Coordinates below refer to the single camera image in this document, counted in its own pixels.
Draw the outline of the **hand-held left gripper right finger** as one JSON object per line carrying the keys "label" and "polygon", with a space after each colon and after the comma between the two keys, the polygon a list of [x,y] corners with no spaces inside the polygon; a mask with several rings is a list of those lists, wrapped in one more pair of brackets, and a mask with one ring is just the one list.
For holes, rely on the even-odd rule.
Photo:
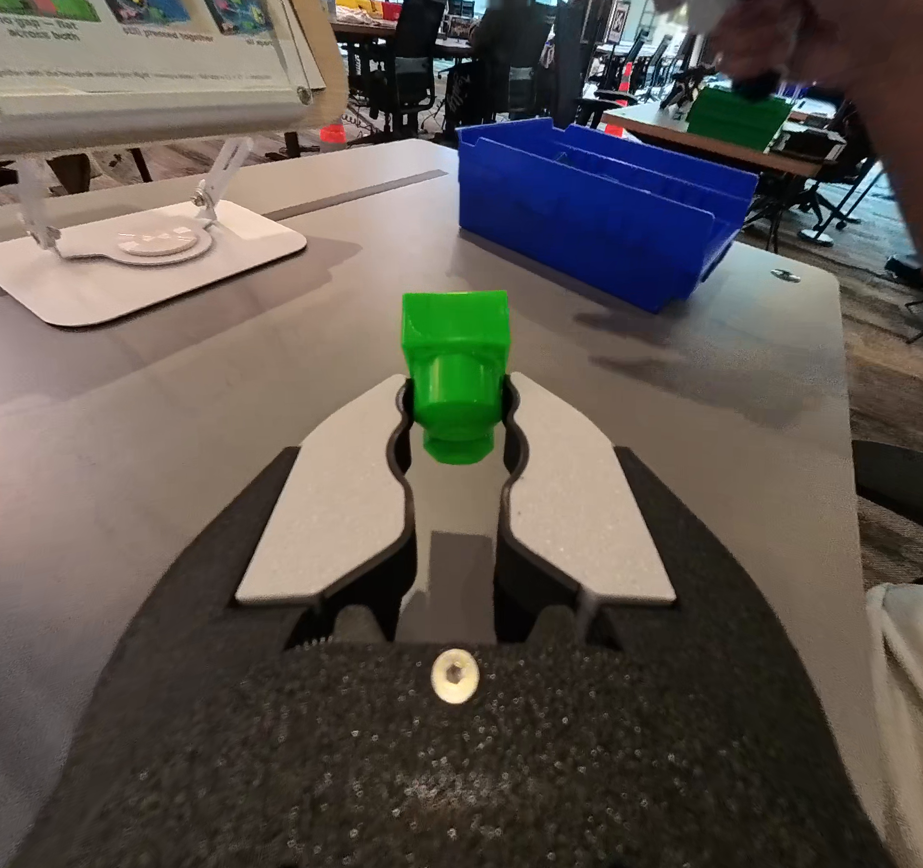
{"label": "hand-held left gripper right finger", "polygon": [[615,446],[520,371],[505,379],[496,582],[524,612],[671,607],[675,588]]}

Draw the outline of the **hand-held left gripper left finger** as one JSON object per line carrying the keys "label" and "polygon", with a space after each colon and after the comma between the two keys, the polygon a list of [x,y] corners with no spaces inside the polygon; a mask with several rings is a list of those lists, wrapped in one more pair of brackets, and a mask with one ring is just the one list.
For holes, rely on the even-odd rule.
{"label": "hand-held left gripper left finger", "polygon": [[399,612],[418,566],[410,400],[409,378],[387,377],[302,441],[237,586],[239,605],[356,601]]}

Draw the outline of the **green mega block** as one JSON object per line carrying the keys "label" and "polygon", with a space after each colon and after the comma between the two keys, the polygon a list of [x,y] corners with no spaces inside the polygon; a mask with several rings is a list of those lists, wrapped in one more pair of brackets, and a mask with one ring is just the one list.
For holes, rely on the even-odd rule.
{"label": "green mega block", "polygon": [[511,350],[507,292],[404,294],[401,349],[429,455],[444,465],[490,455]]}

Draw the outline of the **blue storage bin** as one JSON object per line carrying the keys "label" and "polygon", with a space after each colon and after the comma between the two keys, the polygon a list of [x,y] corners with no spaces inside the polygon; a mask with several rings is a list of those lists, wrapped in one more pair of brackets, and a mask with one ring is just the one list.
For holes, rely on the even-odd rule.
{"label": "blue storage bin", "polygon": [[458,131],[460,228],[658,313],[708,280],[756,174],[548,118]]}

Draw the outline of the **person's right hand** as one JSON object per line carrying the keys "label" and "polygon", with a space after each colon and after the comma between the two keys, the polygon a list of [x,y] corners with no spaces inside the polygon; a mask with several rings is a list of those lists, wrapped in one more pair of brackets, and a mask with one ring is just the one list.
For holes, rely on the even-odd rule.
{"label": "person's right hand", "polygon": [[738,0],[714,29],[719,67],[775,69],[849,94],[921,89],[922,0]]}

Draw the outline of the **stack of green bins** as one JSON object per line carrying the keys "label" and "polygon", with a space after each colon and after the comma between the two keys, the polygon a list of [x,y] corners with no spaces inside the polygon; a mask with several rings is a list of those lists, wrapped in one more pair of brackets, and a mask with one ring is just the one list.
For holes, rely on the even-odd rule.
{"label": "stack of green bins", "polygon": [[686,115],[686,134],[765,153],[789,118],[791,101],[771,96],[749,101],[731,89],[707,86]]}

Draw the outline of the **black office chair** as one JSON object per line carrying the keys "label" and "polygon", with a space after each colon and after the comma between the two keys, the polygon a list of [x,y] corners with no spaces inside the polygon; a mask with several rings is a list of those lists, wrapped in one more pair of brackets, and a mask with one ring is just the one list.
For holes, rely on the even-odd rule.
{"label": "black office chair", "polygon": [[372,116],[384,113],[386,132],[414,137],[419,116],[436,100],[434,53],[448,0],[402,0],[394,36],[375,60],[368,85]]}

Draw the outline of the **dark wooden table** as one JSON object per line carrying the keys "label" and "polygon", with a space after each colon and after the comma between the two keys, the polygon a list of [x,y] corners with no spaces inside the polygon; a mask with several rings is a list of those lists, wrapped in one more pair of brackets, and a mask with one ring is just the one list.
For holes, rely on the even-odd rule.
{"label": "dark wooden table", "polygon": [[[331,24],[331,29],[338,43],[388,42],[396,35],[395,25],[377,20],[372,24],[338,20]],[[460,39],[437,38],[433,48],[433,56],[440,58],[464,59],[473,54],[471,45]]]}

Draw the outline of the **person's white t-shirt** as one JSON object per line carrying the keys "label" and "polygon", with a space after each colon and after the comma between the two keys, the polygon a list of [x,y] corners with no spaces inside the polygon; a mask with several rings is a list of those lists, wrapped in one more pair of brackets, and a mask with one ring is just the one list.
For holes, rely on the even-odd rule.
{"label": "person's white t-shirt", "polygon": [[922,585],[877,585],[867,593],[866,610],[885,837],[897,862],[921,866]]}

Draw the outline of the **instruction board on white stand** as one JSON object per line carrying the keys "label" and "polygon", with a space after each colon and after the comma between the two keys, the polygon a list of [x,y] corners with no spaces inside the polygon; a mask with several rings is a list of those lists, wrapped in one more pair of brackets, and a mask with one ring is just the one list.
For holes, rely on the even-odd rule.
{"label": "instruction board on white stand", "polygon": [[[25,235],[2,291],[60,329],[99,326],[293,257],[298,232],[227,201],[263,132],[340,117],[345,71],[320,0],[2,0],[1,149]],[[53,158],[222,138],[190,199],[57,227]]]}

